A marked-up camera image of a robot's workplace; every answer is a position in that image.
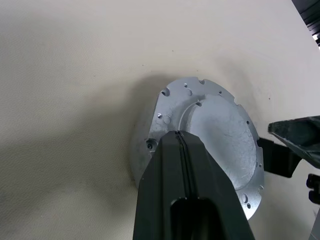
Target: circular metal plate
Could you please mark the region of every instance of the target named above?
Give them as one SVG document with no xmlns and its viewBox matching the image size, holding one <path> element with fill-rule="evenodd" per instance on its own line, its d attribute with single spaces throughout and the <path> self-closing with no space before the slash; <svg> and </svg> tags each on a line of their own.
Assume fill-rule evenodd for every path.
<svg viewBox="0 0 320 240">
<path fill-rule="evenodd" d="M 171 82 L 145 108 L 134 130 L 130 163 L 137 186 L 160 138 L 176 130 L 201 139 L 230 178 L 249 219 L 261 202 L 264 169 L 259 137 L 244 108 L 212 81 L 186 77 Z"/>
</svg>

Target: black mechanical part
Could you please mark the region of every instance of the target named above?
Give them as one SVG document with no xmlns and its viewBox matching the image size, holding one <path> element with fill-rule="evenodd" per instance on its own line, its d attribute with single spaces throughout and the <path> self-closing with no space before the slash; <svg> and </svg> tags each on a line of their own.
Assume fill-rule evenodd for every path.
<svg viewBox="0 0 320 240">
<path fill-rule="evenodd" d="M 317 169 L 320 169 L 320 116 L 270 123 L 268 132 Z"/>
<path fill-rule="evenodd" d="M 191 133 L 159 141 L 139 183 L 133 240 L 253 240 L 232 182 Z"/>
<path fill-rule="evenodd" d="M 260 138 L 257 144 L 263 149 L 263 167 L 265 171 L 286 178 L 292 177 L 301 157 L 288 147 L 276 144 L 265 138 Z"/>
<path fill-rule="evenodd" d="M 309 174 L 306 186 L 312 191 L 309 192 L 309 199 L 314 204 L 320 204 L 320 176 Z"/>
</svg>

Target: white fabric backdrop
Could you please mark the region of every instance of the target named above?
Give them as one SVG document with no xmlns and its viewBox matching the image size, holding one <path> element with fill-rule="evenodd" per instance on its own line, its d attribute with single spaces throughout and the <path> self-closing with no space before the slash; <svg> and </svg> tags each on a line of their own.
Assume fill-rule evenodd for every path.
<svg viewBox="0 0 320 240">
<path fill-rule="evenodd" d="M 2 0 L 0 239 L 131 239 L 128 144 L 150 97 L 213 80 L 266 137 L 320 115 L 319 66 L 290 0 Z M 311 171 L 266 175 L 257 240 L 308 238 Z"/>
</svg>

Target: machined metal part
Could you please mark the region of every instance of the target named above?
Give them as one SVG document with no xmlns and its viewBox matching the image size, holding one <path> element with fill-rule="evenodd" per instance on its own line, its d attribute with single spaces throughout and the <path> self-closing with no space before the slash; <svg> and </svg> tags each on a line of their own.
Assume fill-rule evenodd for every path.
<svg viewBox="0 0 320 240">
<path fill-rule="evenodd" d="M 235 104 L 227 90 L 210 80 L 175 80 L 141 113 L 130 149 L 136 186 L 161 137 L 177 130 L 200 138 L 230 178 L 247 219 L 251 218 L 264 189 L 263 151 L 257 145 L 258 133 L 245 109 Z"/>
</svg>

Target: mounting hole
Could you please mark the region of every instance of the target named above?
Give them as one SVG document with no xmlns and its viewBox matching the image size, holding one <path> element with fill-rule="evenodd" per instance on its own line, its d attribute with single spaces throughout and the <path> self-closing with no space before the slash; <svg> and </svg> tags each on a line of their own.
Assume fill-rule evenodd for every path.
<svg viewBox="0 0 320 240">
<path fill-rule="evenodd" d="M 190 88 L 187 88 L 187 94 L 188 94 L 188 96 L 192 96 L 192 91 Z"/>
<path fill-rule="evenodd" d="M 170 95 L 170 90 L 169 90 L 169 88 L 166 87 L 166 88 L 162 89 L 161 93 L 163 95 L 165 95 L 166 97 L 168 97 Z"/>
<path fill-rule="evenodd" d="M 242 194 L 242 202 L 244 202 L 245 204 L 248 202 L 248 196 L 247 194 Z"/>
<path fill-rule="evenodd" d="M 154 139 L 148 139 L 145 143 L 146 143 L 146 148 L 149 151 L 155 151 L 158 145 L 157 141 Z"/>
</svg>

